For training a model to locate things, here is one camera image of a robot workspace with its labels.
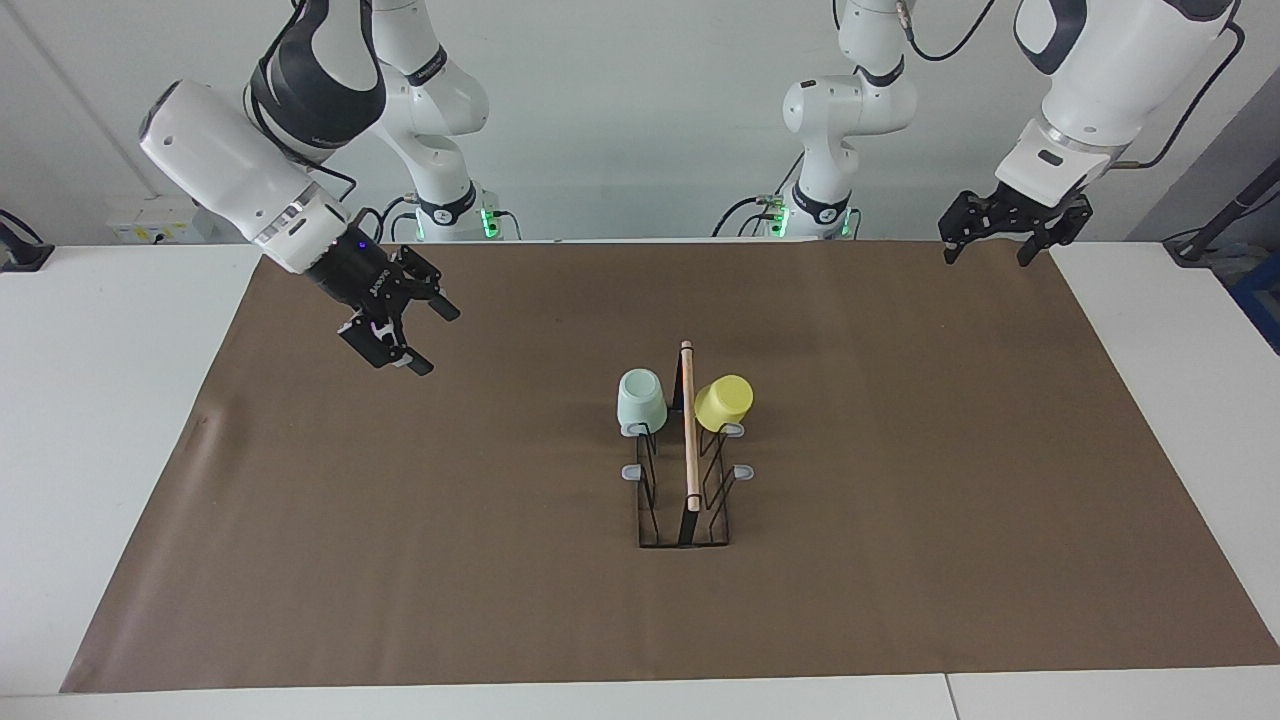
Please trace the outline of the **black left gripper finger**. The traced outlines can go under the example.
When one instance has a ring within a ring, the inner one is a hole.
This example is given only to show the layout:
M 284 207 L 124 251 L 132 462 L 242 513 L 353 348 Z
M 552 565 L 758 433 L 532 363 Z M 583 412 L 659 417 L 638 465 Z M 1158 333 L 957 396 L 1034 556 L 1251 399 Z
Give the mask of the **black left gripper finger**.
M 1029 266 L 1036 258 L 1055 246 L 1066 246 L 1075 241 L 1093 217 L 1091 205 L 1068 205 L 1052 219 L 1033 219 L 1030 237 L 1018 250 L 1019 266 Z
M 961 192 L 938 219 L 943 261 L 954 265 L 964 249 L 1001 231 L 998 197 Z

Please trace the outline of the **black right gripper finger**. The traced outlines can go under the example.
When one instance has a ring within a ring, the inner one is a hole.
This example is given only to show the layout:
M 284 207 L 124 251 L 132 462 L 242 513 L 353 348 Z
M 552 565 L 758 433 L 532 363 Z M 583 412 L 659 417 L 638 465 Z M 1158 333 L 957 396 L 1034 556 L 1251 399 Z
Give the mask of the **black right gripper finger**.
M 392 325 L 379 325 L 370 318 L 351 318 L 338 336 L 374 368 L 407 368 L 416 375 L 428 375 L 435 369 L 425 356 L 397 340 Z
M 411 299 L 426 302 L 445 322 L 460 318 L 461 310 L 444 296 L 440 287 L 443 273 L 411 246 L 398 247 L 398 265 L 404 273 L 404 287 Z

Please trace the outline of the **pale green plastic cup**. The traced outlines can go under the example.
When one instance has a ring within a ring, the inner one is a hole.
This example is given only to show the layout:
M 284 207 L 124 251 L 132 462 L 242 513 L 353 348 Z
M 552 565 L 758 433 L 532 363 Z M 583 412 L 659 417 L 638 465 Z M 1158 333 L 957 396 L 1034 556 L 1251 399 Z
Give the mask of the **pale green plastic cup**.
M 664 427 L 668 407 L 653 370 L 634 368 L 620 378 L 616 418 L 622 437 L 654 436 Z

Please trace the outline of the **yellow plastic cup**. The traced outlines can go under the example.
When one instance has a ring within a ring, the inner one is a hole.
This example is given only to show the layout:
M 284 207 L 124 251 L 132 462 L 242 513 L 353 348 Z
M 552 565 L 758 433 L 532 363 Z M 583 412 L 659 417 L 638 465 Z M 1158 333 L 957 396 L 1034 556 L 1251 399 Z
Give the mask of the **yellow plastic cup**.
M 723 375 L 700 388 L 694 400 L 698 424 L 712 433 L 740 424 L 754 404 L 754 389 L 741 375 Z

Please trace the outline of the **black pole stand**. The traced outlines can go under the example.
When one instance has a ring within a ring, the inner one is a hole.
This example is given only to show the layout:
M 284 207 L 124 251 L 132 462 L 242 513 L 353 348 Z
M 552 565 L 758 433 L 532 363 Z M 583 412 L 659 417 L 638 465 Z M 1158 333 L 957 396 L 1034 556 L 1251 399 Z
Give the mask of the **black pole stand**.
M 1280 155 L 1203 225 L 1171 234 L 1160 245 L 1179 266 L 1198 266 L 1222 232 L 1276 199 L 1280 199 Z

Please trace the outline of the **blue crate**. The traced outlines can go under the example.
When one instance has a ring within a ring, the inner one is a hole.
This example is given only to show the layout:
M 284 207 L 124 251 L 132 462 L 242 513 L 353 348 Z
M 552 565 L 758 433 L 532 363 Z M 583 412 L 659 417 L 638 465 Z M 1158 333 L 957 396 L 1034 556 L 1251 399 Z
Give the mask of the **blue crate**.
M 1280 356 L 1280 249 L 1242 275 L 1228 292 L 1260 336 Z

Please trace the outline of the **brown paper table mat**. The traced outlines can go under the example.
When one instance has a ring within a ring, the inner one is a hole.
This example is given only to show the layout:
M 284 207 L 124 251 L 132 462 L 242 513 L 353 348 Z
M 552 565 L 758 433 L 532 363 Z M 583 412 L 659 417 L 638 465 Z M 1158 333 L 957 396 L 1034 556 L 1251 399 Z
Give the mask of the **brown paper table mat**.
M 1280 664 L 1052 258 L 448 245 L 435 370 L 256 268 L 65 692 Z M 741 375 L 719 550 L 640 550 L 617 382 Z

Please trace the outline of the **black clamp stand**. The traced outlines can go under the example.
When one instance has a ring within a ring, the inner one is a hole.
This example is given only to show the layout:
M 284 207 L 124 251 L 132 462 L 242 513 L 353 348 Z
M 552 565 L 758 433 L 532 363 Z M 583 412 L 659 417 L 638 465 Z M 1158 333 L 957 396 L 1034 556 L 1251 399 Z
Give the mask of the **black clamp stand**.
M 38 272 L 56 249 L 45 242 L 27 222 L 3 208 L 0 208 L 0 245 L 5 249 L 5 258 L 0 261 L 0 274 Z

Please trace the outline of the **white wall socket box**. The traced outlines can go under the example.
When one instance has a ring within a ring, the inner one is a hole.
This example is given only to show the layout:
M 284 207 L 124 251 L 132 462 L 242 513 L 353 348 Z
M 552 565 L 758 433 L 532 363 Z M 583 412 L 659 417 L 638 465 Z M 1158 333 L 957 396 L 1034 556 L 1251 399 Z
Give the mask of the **white wall socket box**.
M 183 196 L 114 199 L 105 227 L 123 243 L 211 243 L 212 215 Z

